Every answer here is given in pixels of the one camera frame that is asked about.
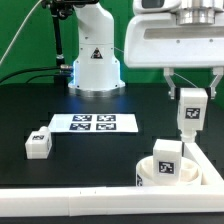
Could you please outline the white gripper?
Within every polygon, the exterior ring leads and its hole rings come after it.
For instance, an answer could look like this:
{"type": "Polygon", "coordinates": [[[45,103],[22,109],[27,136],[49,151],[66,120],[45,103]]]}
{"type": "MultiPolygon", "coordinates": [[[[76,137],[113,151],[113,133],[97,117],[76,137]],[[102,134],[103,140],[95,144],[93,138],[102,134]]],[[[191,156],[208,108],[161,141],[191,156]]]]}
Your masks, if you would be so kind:
{"type": "Polygon", "coordinates": [[[124,61],[129,68],[164,68],[163,75],[176,98],[173,68],[212,68],[209,98],[224,77],[224,13],[213,25],[178,25],[171,13],[140,14],[128,24],[124,61]]]}

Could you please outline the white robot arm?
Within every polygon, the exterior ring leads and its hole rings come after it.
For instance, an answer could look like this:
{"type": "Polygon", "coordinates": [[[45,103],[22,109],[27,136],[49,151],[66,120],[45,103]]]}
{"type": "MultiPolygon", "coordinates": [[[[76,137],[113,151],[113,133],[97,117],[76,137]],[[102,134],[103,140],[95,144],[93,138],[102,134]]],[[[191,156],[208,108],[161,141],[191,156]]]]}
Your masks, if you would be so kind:
{"type": "MultiPolygon", "coordinates": [[[[113,17],[98,3],[75,9],[79,55],[69,87],[92,95],[124,86],[114,56],[113,17]]],[[[130,68],[162,68],[171,82],[176,68],[211,68],[211,97],[224,77],[224,0],[133,0],[125,36],[130,68]]]]}

